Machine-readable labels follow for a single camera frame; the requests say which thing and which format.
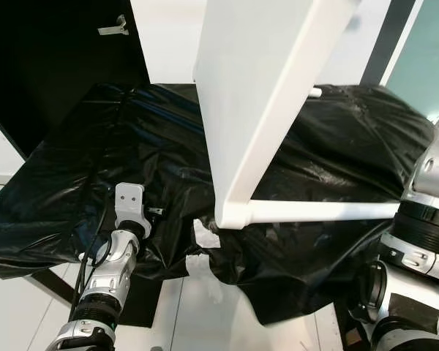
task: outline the black garbage bag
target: black garbage bag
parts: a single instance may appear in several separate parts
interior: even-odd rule
[[[321,88],[323,96],[301,109],[253,198],[397,201],[432,139],[431,123],[381,87]],[[313,312],[344,295],[365,260],[361,247],[389,225],[219,230],[195,87],[100,84],[0,192],[0,277],[76,262],[105,207],[102,232],[113,229],[113,192],[122,181],[144,184],[147,205],[167,210],[134,273],[186,276],[186,255],[208,254],[214,275],[247,294],[261,323]],[[194,219],[219,236],[220,248],[196,244]],[[102,242],[103,235],[94,250]]]

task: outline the black plastic sheet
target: black plastic sheet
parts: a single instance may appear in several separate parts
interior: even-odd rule
[[[431,123],[381,87],[321,88],[323,96],[301,109],[253,198],[397,201],[432,139]],[[313,312],[344,295],[366,259],[361,247],[382,222],[219,230],[195,87],[101,84],[0,192],[0,277],[76,262],[108,191],[102,230],[113,229],[113,191],[122,181],[144,184],[147,205],[167,209],[135,274],[186,276],[186,255],[208,254],[214,275],[240,286],[261,323]],[[221,248],[196,244],[194,219],[219,236]]]

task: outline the white metal frame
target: white metal frame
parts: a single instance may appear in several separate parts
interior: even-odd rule
[[[209,0],[195,80],[219,227],[392,218],[398,203],[251,200],[359,0]]]

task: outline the white floor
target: white floor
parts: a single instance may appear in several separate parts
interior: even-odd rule
[[[74,285],[78,265],[52,268]],[[204,280],[165,281],[153,328],[119,326],[119,351],[342,350],[332,305],[315,314],[260,325],[245,295],[219,283],[211,296]],[[44,351],[67,321],[69,308],[26,280],[0,280],[0,350]]]

